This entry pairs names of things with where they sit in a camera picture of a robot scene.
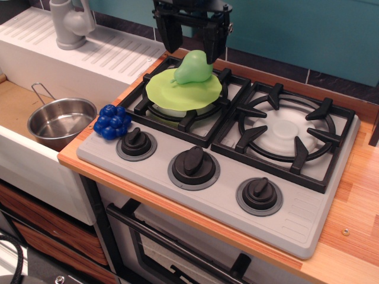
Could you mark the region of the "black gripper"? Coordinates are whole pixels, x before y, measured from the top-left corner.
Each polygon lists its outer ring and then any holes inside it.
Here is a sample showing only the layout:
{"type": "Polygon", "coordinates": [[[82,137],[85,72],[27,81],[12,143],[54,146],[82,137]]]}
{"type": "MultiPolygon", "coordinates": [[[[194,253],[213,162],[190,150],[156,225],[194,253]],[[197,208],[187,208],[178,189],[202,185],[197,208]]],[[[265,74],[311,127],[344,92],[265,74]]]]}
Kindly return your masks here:
{"type": "Polygon", "coordinates": [[[182,26],[203,28],[207,64],[226,52],[232,32],[232,6],[224,1],[154,1],[153,18],[166,50],[174,53],[183,43],[182,26]]]}

